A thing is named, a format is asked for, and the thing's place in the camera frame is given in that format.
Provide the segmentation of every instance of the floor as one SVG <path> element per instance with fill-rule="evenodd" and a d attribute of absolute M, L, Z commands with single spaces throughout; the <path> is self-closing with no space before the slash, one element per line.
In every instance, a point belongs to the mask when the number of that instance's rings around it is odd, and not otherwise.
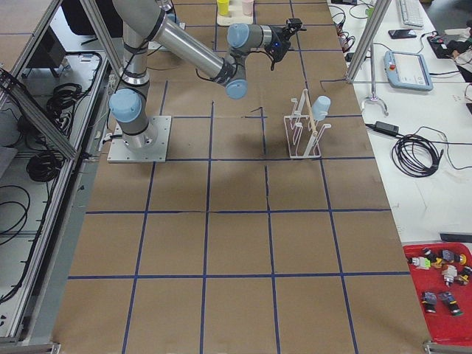
<path fill-rule="evenodd" d="M 433 0 L 423 7 L 434 28 L 440 33 L 450 28 L 466 28 L 472 19 L 472 3 L 469 0 Z"/>
<path fill-rule="evenodd" d="M 221 55 L 216 5 L 176 2 Z M 231 101 L 191 65 L 148 62 L 147 113 L 171 114 L 165 164 L 101 155 L 53 339 L 66 354 L 421 353 L 428 338 L 325 1 L 260 0 L 258 24 L 307 32 Z M 287 157 L 282 116 L 325 94 L 322 159 Z"/>

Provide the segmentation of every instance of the pink cup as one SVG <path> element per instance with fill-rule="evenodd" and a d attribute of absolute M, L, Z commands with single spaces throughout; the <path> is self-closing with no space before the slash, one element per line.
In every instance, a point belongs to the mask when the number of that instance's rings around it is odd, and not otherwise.
<path fill-rule="evenodd" d="M 243 3 L 243 14 L 250 16 L 252 15 L 252 8 L 254 6 L 254 0 L 242 0 Z"/>

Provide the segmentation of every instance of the white table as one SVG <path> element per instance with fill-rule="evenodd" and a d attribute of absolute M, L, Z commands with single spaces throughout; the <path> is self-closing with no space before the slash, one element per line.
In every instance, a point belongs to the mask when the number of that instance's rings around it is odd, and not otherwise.
<path fill-rule="evenodd" d="M 350 35 L 355 36 L 356 42 L 350 50 L 351 52 L 354 52 L 357 48 L 358 42 L 361 39 L 362 32 L 364 31 L 367 20 L 352 17 L 349 14 L 349 9 L 351 8 L 351 6 L 337 4 L 335 6 L 340 7 L 346 13 L 346 22 L 344 23 L 343 28 L 345 31 L 349 32 Z M 362 17 L 364 15 L 364 9 L 366 8 L 366 6 L 360 5 L 352 8 L 351 13 L 355 16 Z M 386 15 L 383 18 L 379 30 L 374 38 L 374 43 L 382 43 L 396 52 L 417 53 L 421 50 L 420 54 L 424 56 L 429 72 L 443 73 L 456 71 L 457 67 L 456 64 L 452 61 L 452 59 L 436 58 L 436 55 L 434 54 L 433 50 L 431 49 L 431 46 L 428 43 L 428 40 L 426 39 L 426 37 L 430 36 L 430 34 L 427 34 L 423 38 L 421 38 L 422 34 L 434 31 L 434 26 L 426 15 L 426 12 L 423 8 L 421 8 L 421 10 L 423 12 L 424 28 L 415 30 L 415 32 L 417 33 L 416 38 L 391 39 L 388 34 L 388 31 L 398 30 L 403 27 L 400 19 L 400 13 L 398 10 L 397 2 L 391 1 L 389 9 L 387 10 Z M 330 11 L 333 15 L 339 13 L 339 10 L 335 7 L 330 7 Z M 341 15 L 338 15 L 335 17 L 335 20 L 339 22 L 341 20 L 341 17 Z M 423 42 L 423 49 L 421 49 L 420 41 Z M 375 81 L 379 83 L 387 83 L 388 80 L 386 78 L 384 69 L 384 54 L 387 49 L 384 46 L 374 45 L 374 50 Z M 434 83 L 464 82 L 462 75 L 459 73 L 445 75 L 443 77 L 431 77 L 431 79 Z M 364 61 L 361 70 L 359 70 L 359 73 L 355 77 L 355 82 L 370 82 L 369 60 Z"/>
<path fill-rule="evenodd" d="M 379 83 L 377 92 L 386 101 L 389 116 L 383 117 L 379 105 L 367 105 L 364 121 L 398 125 L 402 134 L 414 133 L 421 125 L 427 125 L 444 131 L 450 142 L 472 142 L 472 114 L 463 96 L 466 86 L 442 83 L 423 93 Z M 361 102 L 370 84 L 355 83 L 354 88 Z M 440 140 L 432 131 L 422 130 L 419 134 Z M 396 139 L 373 131 L 369 131 L 369 138 L 402 242 L 439 240 L 439 232 L 472 232 L 472 169 L 456 171 L 444 156 L 434 175 L 412 178 L 402 174 L 390 158 Z M 450 146 L 449 151 L 457 167 L 472 164 L 472 146 Z"/>
<path fill-rule="evenodd" d="M 347 19 L 344 30 L 360 40 L 367 20 L 353 18 L 350 6 L 341 7 Z M 352 9 L 352 14 L 361 17 L 365 7 Z M 331 7 L 331 13 L 339 10 Z M 402 28 L 396 1 L 392 1 L 385 18 L 375 36 L 376 43 L 383 43 L 395 51 L 418 52 L 421 48 L 420 36 L 431 32 L 434 27 L 423 10 L 425 23 L 423 30 L 416 30 L 417 37 L 392 40 L 388 30 Z M 450 59 L 437 59 L 429 46 L 426 36 L 422 39 L 421 51 L 426 59 L 429 72 L 450 72 L 457 70 Z M 472 114 L 467 109 L 464 91 L 467 83 L 462 75 L 433 77 L 434 89 L 430 92 L 392 88 L 384 71 L 386 48 L 375 46 L 376 93 L 385 101 L 389 116 L 385 117 L 381 107 L 366 104 L 363 112 L 365 123 L 380 120 L 400 127 L 400 133 L 414 133 L 421 125 L 436 128 L 448 136 L 450 142 L 472 142 Z M 370 62 L 366 60 L 353 84 L 359 105 L 371 93 Z M 440 140 L 437 133 L 422 130 L 419 132 L 430 140 Z M 469 205 L 472 200 L 472 169 L 455 170 L 444 156 L 439 170 L 428 178 L 412 178 L 404 175 L 390 157 L 396 139 L 369 131 L 378 168 L 383 179 L 400 239 L 403 243 L 440 240 L 439 232 L 472 232 L 472 218 Z M 457 167 L 472 164 L 472 146 L 450 146 L 450 155 Z"/>

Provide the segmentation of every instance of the computer keyboard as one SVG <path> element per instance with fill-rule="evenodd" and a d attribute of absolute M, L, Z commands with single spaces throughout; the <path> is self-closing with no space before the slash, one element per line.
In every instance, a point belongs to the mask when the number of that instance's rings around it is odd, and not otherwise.
<path fill-rule="evenodd" d="M 405 27 L 423 28 L 420 2 L 418 0 L 398 0 Z"/>

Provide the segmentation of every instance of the light blue cup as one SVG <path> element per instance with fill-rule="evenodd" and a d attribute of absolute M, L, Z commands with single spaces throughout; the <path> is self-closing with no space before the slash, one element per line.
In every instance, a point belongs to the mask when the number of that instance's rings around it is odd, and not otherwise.
<path fill-rule="evenodd" d="M 331 100 L 326 96 L 319 96 L 315 103 L 311 106 L 316 121 L 324 120 L 327 116 L 327 112 L 330 109 Z"/>

